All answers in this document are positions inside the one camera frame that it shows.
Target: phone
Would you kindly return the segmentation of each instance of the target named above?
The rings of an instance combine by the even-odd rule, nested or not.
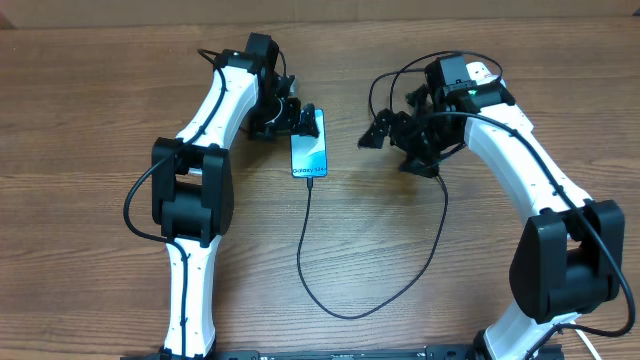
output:
[[[327,176],[327,142],[324,128],[324,111],[316,109],[318,137],[291,136],[291,175],[294,178]]]

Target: wall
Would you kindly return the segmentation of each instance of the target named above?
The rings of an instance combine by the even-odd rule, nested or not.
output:
[[[630,16],[639,7],[639,0],[0,0],[0,27]]]

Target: wooden surface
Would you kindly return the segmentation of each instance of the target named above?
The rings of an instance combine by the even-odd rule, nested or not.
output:
[[[15,28],[631,16],[638,0],[2,0]]]
[[[268,33],[302,80],[303,101],[326,111],[329,177],[316,181],[303,250],[308,283],[329,308],[356,314],[422,267],[442,194],[400,174],[395,148],[357,150],[378,74],[423,54],[469,49],[499,60],[536,137],[596,199],[627,220],[624,271],[640,291],[640,22],[633,18],[237,25],[0,32],[0,358],[117,359],[165,336],[169,266],[161,244],[123,224],[122,202],[206,94],[211,69],[195,52],[244,48]],[[399,82],[405,91],[419,74]],[[381,82],[381,108],[389,82]],[[295,251],[304,181],[287,139],[239,137],[232,148],[236,211],[216,264],[219,348],[378,349],[469,342],[511,301],[508,268],[522,226],[486,166],[464,151],[443,166],[450,209],[423,278],[384,310],[333,319],[299,283]],[[133,219],[151,221],[150,185]],[[622,296],[580,320],[626,319]],[[638,330],[592,337],[605,359],[636,359]],[[568,332],[570,359],[585,358]]]

